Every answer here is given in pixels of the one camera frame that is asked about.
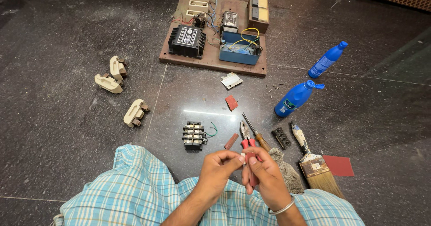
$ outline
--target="blue plastic bottle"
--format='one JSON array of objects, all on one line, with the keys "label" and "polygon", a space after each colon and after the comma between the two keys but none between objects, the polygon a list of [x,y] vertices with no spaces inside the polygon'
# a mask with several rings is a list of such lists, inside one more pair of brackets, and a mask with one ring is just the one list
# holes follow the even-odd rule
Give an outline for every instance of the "blue plastic bottle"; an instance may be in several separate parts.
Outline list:
[{"label": "blue plastic bottle", "polygon": [[275,113],[281,117],[288,116],[308,100],[313,88],[321,90],[324,87],[324,84],[315,84],[311,80],[293,87],[275,106]]},{"label": "blue plastic bottle", "polygon": [[329,49],[312,67],[308,70],[308,75],[312,78],[319,77],[327,68],[329,68],[343,53],[348,46],[347,42],[340,42],[337,46]]}]

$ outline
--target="hand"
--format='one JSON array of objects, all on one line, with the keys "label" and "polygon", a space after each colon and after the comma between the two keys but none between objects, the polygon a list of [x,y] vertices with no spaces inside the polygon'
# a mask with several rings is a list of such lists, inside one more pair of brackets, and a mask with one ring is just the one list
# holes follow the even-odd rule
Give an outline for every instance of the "hand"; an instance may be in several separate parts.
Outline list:
[{"label": "hand", "polygon": [[198,194],[205,200],[206,206],[211,207],[222,194],[229,176],[242,168],[244,160],[239,153],[229,150],[208,154],[203,160],[199,181],[192,193]]},{"label": "hand", "polygon": [[[247,153],[254,151],[263,162],[251,157],[248,159],[252,172],[259,178],[259,190],[265,204],[273,212],[286,207],[292,200],[289,190],[284,184],[283,177],[278,168],[278,164],[271,158],[268,152],[260,147],[248,147],[242,152]],[[247,190],[247,194],[253,192],[253,187],[249,183],[249,171],[247,166],[242,171],[242,183]]]}]

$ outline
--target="wooden screwdriver handle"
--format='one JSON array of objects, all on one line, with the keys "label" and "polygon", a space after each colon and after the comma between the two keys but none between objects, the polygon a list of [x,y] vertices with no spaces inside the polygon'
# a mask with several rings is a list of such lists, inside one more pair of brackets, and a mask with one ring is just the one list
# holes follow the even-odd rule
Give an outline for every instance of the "wooden screwdriver handle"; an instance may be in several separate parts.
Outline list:
[{"label": "wooden screwdriver handle", "polygon": [[269,152],[271,150],[271,146],[269,146],[269,144],[265,141],[265,139],[263,139],[262,134],[258,133],[255,135],[255,138],[257,139],[257,141],[259,141],[260,146],[266,150],[267,152]]}]

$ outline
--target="yellow wire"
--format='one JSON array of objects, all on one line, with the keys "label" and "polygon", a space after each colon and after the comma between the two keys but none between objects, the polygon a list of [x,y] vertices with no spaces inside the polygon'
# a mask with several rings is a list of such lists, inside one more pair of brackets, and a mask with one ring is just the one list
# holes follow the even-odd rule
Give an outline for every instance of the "yellow wire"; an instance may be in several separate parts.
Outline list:
[{"label": "yellow wire", "polygon": [[[238,43],[238,42],[240,42],[240,41],[248,41],[248,42],[253,43],[254,45],[256,45],[256,46],[257,46],[257,44],[256,44],[255,42],[252,42],[252,41],[250,41],[250,40],[244,39],[244,37],[242,37],[242,33],[243,33],[245,30],[250,30],[250,29],[257,30],[256,28],[247,28],[247,29],[244,29],[243,31],[241,31],[241,38],[242,38],[242,40],[239,40],[239,41],[235,42],[235,43],[234,43],[234,44],[232,44],[230,47],[232,47],[233,45],[237,44],[237,43]],[[258,37],[259,37],[259,30],[257,30],[257,36],[256,36],[256,39],[257,39]]]}]

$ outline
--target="black relay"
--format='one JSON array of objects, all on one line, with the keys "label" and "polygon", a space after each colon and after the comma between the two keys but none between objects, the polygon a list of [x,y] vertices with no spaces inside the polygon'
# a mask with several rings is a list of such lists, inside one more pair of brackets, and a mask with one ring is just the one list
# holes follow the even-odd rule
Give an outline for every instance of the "black relay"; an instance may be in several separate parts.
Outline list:
[{"label": "black relay", "polygon": [[202,59],[206,40],[202,28],[178,25],[168,40],[169,54]]}]

